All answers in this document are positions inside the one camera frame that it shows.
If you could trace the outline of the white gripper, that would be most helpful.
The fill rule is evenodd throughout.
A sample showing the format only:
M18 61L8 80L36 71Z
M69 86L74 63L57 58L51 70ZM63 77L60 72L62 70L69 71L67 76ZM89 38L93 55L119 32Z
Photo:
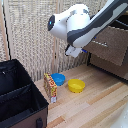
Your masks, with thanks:
M72 56L76 58L80 52L88 53L87 50L81 49L81 48L75 48L71 45L67 45L67 48L65 49L65 55L66 56Z

